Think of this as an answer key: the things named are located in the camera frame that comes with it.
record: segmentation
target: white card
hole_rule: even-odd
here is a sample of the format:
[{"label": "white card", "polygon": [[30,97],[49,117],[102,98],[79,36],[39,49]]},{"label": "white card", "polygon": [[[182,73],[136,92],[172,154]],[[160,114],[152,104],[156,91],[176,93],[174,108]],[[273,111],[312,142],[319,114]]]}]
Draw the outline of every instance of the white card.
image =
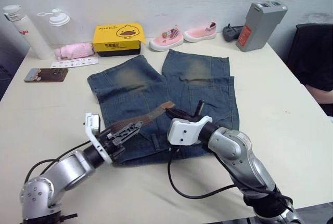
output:
[{"label": "white card", "polygon": [[84,65],[98,64],[97,56],[88,56],[80,59],[67,59],[59,62],[53,62],[50,68],[71,68],[82,67]]}]

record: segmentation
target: sneaker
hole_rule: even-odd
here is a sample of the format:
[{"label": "sneaker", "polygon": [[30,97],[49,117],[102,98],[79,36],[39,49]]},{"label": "sneaker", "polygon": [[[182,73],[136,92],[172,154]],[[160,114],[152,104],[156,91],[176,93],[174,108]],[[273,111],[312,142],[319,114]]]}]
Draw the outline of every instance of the sneaker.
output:
[{"label": "sneaker", "polygon": [[160,36],[149,42],[152,49],[156,51],[166,51],[184,42],[184,38],[177,25],[175,28],[167,30]]},{"label": "sneaker", "polygon": [[212,39],[216,36],[216,23],[213,21],[209,27],[186,31],[184,39],[189,42],[198,42],[204,39]]}]

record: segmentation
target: white water bottle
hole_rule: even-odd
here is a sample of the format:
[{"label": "white water bottle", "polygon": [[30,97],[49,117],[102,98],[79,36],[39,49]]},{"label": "white water bottle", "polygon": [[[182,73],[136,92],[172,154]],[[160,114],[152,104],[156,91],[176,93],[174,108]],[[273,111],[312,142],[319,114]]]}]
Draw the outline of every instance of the white water bottle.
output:
[{"label": "white water bottle", "polygon": [[22,10],[20,5],[3,7],[5,17],[11,21],[19,33],[27,40],[40,59],[55,59],[53,50],[45,42],[37,28]]}]

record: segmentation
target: jeans pocket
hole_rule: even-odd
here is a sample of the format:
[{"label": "jeans pocket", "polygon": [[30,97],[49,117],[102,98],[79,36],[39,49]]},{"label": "jeans pocket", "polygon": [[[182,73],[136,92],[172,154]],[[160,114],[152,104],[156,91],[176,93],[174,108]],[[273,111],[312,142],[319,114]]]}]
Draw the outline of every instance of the jeans pocket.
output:
[{"label": "jeans pocket", "polygon": [[205,104],[202,110],[202,116],[210,116],[213,123],[233,128],[232,119],[232,101],[228,85],[214,86],[189,86],[189,99],[191,113],[194,114],[199,100],[204,100]]}]

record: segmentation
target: gray battery pack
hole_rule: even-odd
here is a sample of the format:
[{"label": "gray battery pack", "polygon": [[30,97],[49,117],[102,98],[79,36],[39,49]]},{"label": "gray battery pack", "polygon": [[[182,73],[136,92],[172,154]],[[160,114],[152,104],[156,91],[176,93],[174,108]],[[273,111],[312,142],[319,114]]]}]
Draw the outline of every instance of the gray battery pack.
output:
[{"label": "gray battery pack", "polygon": [[242,51],[262,48],[287,10],[280,1],[252,3],[236,46]]}]

